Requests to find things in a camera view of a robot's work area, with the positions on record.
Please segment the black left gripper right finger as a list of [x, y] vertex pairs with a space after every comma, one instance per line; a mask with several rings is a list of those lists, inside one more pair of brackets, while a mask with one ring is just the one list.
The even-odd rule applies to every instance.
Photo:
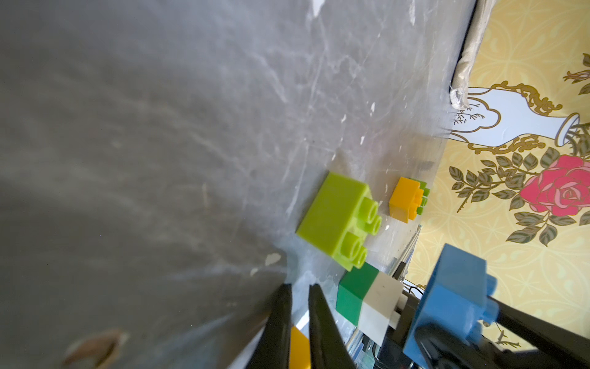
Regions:
[[308, 305], [311, 367], [355, 369], [319, 284], [310, 286]]

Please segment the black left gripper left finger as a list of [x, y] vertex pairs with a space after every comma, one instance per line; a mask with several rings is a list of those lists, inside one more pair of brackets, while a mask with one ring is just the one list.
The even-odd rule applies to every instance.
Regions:
[[292, 285], [281, 285], [264, 332], [246, 368], [289, 368], [292, 304]]

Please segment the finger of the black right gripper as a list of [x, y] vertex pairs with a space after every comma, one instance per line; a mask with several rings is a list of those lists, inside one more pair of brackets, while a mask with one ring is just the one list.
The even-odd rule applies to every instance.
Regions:
[[589, 368], [589, 339], [518, 311], [495, 298], [497, 323], [570, 368]]
[[518, 353], [502, 350], [480, 332], [475, 341], [455, 338], [437, 324], [427, 324], [417, 330], [418, 353], [424, 363], [407, 356], [403, 352], [410, 342], [410, 325], [415, 318], [419, 299], [413, 295], [401, 298], [401, 318], [395, 328], [389, 329], [389, 367], [390, 368], [519, 368], [521, 358]]

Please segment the yellow lego brick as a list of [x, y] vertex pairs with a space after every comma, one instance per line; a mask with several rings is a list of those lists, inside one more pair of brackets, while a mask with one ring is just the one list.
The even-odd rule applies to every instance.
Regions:
[[296, 327], [291, 329], [289, 369], [311, 369], [310, 341]]

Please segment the large blue lego brick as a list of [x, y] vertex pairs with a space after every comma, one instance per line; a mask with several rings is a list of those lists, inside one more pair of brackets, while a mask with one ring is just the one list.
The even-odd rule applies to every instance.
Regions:
[[487, 273], [486, 267], [482, 258], [451, 244], [444, 245], [403, 349], [408, 358], [427, 367], [414, 338], [416, 329], [426, 324], [436, 324], [465, 344], [481, 341], [480, 322], [492, 324], [499, 315], [499, 305], [490, 299], [497, 279]]

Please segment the dark green lego brick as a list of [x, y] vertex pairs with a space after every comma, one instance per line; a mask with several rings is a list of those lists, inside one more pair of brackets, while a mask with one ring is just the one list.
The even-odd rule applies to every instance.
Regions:
[[347, 272], [339, 283], [336, 311], [355, 326], [359, 323], [363, 300], [379, 272], [371, 264], [365, 263], [362, 268], [353, 268]]

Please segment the lime green lego brick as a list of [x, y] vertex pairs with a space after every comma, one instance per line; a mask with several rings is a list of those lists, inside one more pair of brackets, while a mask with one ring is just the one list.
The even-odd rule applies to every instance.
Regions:
[[329, 172], [297, 235], [350, 272], [365, 264], [367, 236], [382, 223], [378, 209], [368, 184]]

